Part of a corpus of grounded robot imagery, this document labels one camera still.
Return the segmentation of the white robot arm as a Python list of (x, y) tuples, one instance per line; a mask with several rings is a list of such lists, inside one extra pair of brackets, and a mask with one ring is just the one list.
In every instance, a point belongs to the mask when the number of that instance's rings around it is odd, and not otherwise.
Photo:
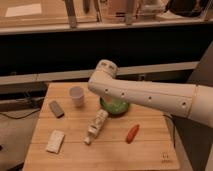
[(213, 128), (213, 87), (116, 79), (118, 67), (100, 60), (90, 76), (88, 89), (100, 97), (112, 97), (187, 118)]

